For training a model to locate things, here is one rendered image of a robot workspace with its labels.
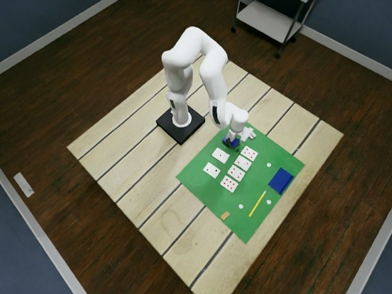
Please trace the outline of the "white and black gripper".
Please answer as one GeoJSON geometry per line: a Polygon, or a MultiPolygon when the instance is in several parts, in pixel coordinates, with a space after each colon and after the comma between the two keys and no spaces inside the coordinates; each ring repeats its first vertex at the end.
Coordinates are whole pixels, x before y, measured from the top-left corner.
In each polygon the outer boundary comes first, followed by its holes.
{"type": "Polygon", "coordinates": [[[226,137],[225,137],[225,138],[227,139],[226,142],[225,142],[225,144],[230,146],[231,142],[236,138],[236,136],[238,136],[238,134],[232,132],[232,131],[229,129],[229,131],[228,131],[228,133],[227,133],[227,135],[226,135],[226,137]]]}

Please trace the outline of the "white playing card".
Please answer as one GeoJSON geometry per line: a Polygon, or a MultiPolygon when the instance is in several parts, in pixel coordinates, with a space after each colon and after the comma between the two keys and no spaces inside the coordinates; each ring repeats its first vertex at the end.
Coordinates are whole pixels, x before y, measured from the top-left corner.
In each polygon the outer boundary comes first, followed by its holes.
{"type": "Polygon", "coordinates": [[[245,146],[245,148],[243,149],[241,154],[253,161],[258,153],[255,152],[254,150],[250,149],[249,147],[245,146]]]}
{"type": "Polygon", "coordinates": [[[242,156],[239,155],[237,160],[235,161],[235,164],[239,167],[241,167],[243,170],[247,171],[247,169],[250,167],[251,162],[243,158],[242,156]]]}
{"type": "Polygon", "coordinates": [[[217,148],[212,156],[224,163],[229,155],[223,152],[221,149],[217,148]]]}
{"type": "Polygon", "coordinates": [[[233,192],[238,185],[238,183],[230,179],[228,176],[225,176],[220,184],[231,192],[233,192]]]}
{"type": "Polygon", "coordinates": [[[210,174],[212,177],[216,178],[216,176],[219,174],[220,170],[213,166],[212,164],[208,163],[206,167],[203,169],[205,172],[210,174]]]}
{"type": "Polygon", "coordinates": [[[229,169],[228,174],[237,179],[238,181],[241,181],[242,177],[244,176],[245,172],[241,171],[239,168],[236,166],[232,165],[232,167],[229,169]]]}

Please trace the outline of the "green felt mat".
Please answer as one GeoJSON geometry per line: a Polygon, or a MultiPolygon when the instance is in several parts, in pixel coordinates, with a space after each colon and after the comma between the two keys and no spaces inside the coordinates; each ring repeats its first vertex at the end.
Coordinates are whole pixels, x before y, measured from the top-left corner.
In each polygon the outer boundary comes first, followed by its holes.
{"type": "Polygon", "coordinates": [[[239,141],[232,149],[222,141],[230,129],[229,124],[214,136],[176,178],[247,244],[305,164],[248,122],[245,127],[253,129],[256,134],[253,139],[248,137],[244,143],[239,141]],[[254,161],[241,154],[245,146],[258,153],[254,161]],[[229,155],[224,164],[212,156],[217,148],[229,155]],[[239,155],[251,162],[247,171],[234,164],[239,155]],[[208,163],[220,170],[216,178],[203,170],[208,163]],[[245,172],[240,182],[228,174],[232,165],[245,172]],[[281,167],[294,176],[282,195],[268,185],[281,167]],[[220,184],[225,176],[238,183],[233,192],[220,184]],[[249,217],[264,191],[264,196],[249,217]],[[271,203],[267,204],[267,200],[271,203]],[[243,208],[239,208],[239,205],[243,205],[243,208]],[[230,215],[223,220],[221,216],[225,212],[230,215]]]}

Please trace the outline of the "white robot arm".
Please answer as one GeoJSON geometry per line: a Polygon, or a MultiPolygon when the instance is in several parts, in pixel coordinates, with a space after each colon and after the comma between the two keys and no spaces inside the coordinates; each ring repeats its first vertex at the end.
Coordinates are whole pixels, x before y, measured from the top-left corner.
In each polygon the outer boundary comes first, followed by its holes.
{"type": "Polygon", "coordinates": [[[187,28],[176,45],[162,54],[169,87],[166,98],[171,113],[174,113],[173,123],[177,127],[187,127],[191,122],[185,98],[193,83],[192,63],[199,52],[206,56],[199,74],[209,95],[211,120],[219,129],[226,129],[230,124],[230,130],[240,135],[240,142],[244,143],[253,129],[245,127],[249,119],[248,112],[226,102],[228,89],[222,71],[228,60],[227,54],[219,44],[195,27],[187,28]]]}

